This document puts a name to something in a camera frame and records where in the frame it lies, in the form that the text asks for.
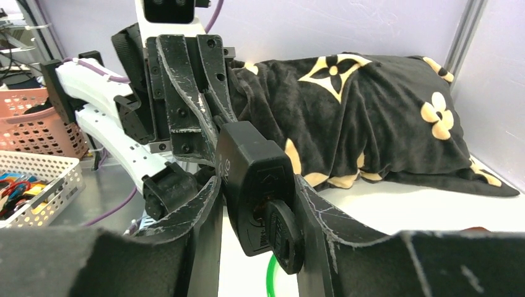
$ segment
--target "white plastic basket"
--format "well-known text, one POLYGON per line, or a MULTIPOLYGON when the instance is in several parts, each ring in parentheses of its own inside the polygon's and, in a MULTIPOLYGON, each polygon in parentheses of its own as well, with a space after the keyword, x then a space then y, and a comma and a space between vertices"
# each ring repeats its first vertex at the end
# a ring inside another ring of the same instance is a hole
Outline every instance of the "white plastic basket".
POLYGON ((79 159, 0 150, 0 171, 36 176, 49 184, 0 228, 47 226, 84 188, 79 159), (40 204, 47 201, 42 208, 40 204))

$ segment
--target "white table surface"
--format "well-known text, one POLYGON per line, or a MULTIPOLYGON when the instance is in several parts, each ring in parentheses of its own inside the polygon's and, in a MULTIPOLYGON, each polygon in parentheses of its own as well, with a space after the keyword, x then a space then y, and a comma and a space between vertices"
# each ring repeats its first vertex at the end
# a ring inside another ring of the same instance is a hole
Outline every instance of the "white table surface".
MULTIPOLYGON (((328 189, 321 196, 365 225, 386 234, 400 230, 525 231, 525 196, 483 197, 427 187, 357 181, 349 190, 328 189)), ((219 297, 266 296, 266 269, 271 253, 247 257, 225 213, 220 258, 219 297)), ((297 279, 283 271, 276 295, 298 296, 297 279)))

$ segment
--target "colorful items in basket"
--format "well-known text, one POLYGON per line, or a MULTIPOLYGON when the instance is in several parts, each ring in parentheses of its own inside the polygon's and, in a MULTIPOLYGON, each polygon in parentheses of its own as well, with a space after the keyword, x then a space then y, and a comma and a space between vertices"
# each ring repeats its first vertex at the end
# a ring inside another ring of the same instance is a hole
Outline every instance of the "colorful items in basket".
POLYGON ((26 202, 43 191, 47 184, 31 175, 3 173, 0 176, 0 220, 16 213, 26 202))

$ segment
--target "black bracket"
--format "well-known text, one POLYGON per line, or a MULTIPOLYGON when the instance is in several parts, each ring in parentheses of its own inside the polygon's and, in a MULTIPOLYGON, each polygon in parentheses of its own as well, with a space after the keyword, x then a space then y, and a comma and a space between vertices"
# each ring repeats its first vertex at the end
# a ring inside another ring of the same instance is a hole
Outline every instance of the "black bracket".
POLYGON ((195 177, 176 163, 166 163, 166 168, 142 180, 146 213, 155 220, 178 209, 198 192, 195 177))
POLYGON ((85 105, 85 101, 66 94, 55 71, 60 65, 62 65, 62 62, 54 59, 41 63, 40 70, 46 82, 51 104, 64 123, 71 124, 76 122, 75 110, 81 109, 85 105))

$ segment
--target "beige flower print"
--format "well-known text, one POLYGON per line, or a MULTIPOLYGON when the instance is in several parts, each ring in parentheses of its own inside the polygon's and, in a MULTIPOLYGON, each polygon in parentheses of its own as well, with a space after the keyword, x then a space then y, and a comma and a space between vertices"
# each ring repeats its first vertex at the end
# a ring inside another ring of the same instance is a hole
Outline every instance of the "beige flower print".
POLYGON ((443 94, 434 92, 432 94, 432 104, 425 102, 421 107, 421 117, 428 123, 433 124, 432 135, 440 140, 448 140, 450 129, 454 127, 454 116, 452 111, 446 109, 446 102, 443 94))

